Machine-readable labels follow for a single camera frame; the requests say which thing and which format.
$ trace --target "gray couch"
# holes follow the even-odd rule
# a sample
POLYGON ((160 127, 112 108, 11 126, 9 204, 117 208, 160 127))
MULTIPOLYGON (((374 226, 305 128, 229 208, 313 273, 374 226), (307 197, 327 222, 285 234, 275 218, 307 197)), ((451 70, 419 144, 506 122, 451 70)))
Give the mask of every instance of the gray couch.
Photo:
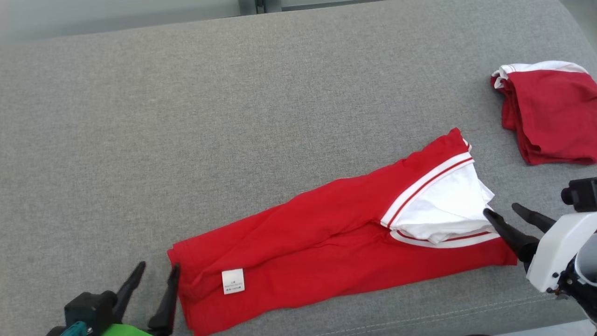
MULTIPOLYGON (((509 204, 570 212, 559 190, 596 169, 527 166, 489 75, 550 59, 597 74, 557 0, 388 0, 3 48, 0 334, 44 335, 74 296, 117 289, 145 260, 125 319, 142 326, 174 242, 390 164, 452 127, 473 144, 496 211, 539 235, 509 204)), ((582 318, 520 266, 487 267, 223 334, 499 334, 582 318)), ((182 314, 175 334, 190 334, 182 314)))

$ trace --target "folded red shirt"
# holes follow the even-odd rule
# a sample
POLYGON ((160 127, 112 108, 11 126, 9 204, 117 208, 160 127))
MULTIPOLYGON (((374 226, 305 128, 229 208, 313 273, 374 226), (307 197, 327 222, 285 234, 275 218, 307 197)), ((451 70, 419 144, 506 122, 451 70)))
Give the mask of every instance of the folded red shirt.
POLYGON ((493 194, 470 148, 454 129, 390 166, 176 243, 187 326, 207 335, 268 310, 516 264, 482 215, 493 194))
POLYGON ((491 75, 506 96, 502 125, 516 132, 529 164, 597 161, 597 84, 562 61, 502 65, 491 75))

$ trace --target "white tag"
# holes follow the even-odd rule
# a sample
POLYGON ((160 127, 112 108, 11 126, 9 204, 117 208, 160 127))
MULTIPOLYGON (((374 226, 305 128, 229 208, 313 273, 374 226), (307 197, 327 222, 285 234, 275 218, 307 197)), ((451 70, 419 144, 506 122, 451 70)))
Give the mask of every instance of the white tag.
POLYGON ((232 294, 245 290, 245 276, 242 268, 222 272, 224 294, 232 294))

